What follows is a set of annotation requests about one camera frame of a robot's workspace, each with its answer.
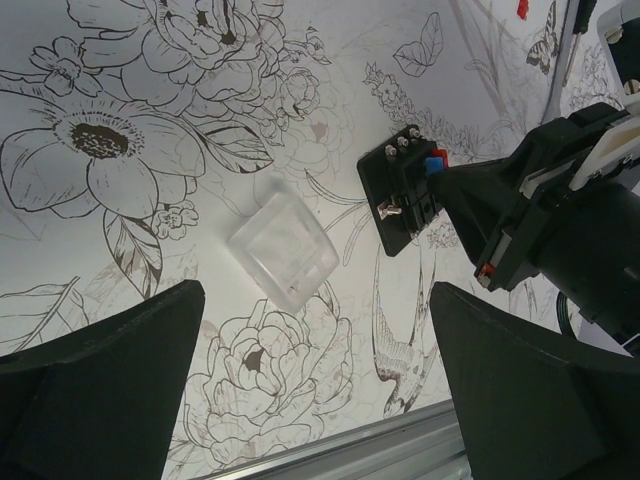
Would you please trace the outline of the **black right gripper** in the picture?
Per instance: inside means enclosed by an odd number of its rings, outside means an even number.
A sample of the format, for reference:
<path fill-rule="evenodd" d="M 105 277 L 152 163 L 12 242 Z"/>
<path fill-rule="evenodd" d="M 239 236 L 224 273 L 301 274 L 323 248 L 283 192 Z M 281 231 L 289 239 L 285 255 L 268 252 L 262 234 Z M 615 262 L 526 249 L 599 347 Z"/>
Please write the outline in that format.
<path fill-rule="evenodd" d="M 631 174 L 633 164 L 577 192 L 568 188 L 595 143 L 627 115 L 597 103 L 533 129 L 506 158 L 429 175 L 429 190 L 446 210 L 484 288 L 510 291 L 541 273 L 539 254 L 578 202 Z"/>

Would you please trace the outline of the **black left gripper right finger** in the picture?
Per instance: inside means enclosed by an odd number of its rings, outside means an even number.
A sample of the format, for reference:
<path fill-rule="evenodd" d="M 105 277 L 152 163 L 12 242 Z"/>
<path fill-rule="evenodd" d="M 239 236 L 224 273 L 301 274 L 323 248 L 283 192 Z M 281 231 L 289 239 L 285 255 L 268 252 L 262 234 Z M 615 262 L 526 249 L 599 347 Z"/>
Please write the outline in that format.
<path fill-rule="evenodd" d="M 636 479 L 639 361 L 448 282 L 430 310 L 476 479 Z"/>

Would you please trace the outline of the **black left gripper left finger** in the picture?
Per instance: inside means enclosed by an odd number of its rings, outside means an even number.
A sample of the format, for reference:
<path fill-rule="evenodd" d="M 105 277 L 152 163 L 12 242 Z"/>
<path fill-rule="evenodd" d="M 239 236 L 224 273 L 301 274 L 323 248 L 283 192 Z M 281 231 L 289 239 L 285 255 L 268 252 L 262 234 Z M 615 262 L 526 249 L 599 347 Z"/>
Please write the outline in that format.
<path fill-rule="evenodd" d="M 205 307 L 185 280 L 1 359 L 4 479 L 158 479 Z"/>

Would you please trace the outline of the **blue blade fuse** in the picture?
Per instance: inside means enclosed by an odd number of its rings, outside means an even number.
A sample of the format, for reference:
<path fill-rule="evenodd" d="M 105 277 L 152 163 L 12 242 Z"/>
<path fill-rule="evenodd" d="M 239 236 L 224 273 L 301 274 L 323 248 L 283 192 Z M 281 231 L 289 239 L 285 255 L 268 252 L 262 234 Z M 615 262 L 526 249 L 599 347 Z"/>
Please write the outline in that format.
<path fill-rule="evenodd" d="M 427 157 L 424 160 L 426 175 L 433 175 L 445 170 L 448 166 L 447 161 L 443 157 Z"/>

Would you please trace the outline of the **black fuse box base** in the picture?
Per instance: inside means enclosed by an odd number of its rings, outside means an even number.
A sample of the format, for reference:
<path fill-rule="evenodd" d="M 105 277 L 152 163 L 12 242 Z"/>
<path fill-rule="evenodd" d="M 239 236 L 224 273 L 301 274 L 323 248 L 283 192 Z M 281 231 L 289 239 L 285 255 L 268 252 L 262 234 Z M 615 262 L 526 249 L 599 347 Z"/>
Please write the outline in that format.
<path fill-rule="evenodd" d="M 442 206 L 429 190 L 424 160 L 441 149 L 415 124 L 367 152 L 356 165 L 384 252 L 397 256 Z"/>

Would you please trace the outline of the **red blade fuse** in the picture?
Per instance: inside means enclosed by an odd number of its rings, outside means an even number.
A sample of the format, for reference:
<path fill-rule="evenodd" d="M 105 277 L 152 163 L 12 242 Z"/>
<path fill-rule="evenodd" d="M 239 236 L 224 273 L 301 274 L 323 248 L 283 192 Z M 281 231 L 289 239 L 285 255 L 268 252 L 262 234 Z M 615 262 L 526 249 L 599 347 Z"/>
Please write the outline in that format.
<path fill-rule="evenodd" d="M 433 149 L 432 153 L 434 157 L 440 158 L 445 166 L 448 165 L 448 153 L 445 149 Z"/>

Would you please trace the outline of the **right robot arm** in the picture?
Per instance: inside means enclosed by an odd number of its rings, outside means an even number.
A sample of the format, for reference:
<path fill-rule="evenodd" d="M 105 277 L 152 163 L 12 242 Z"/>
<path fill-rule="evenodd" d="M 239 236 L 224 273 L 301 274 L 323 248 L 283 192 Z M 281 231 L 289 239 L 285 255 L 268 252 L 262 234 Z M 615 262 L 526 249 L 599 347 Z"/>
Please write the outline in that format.
<path fill-rule="evenodd" d="M 639 120 L 597 103 L 531 130 L 503 159 L 428 186 L 487 290 L 543 276 L 639 352 Z"/>

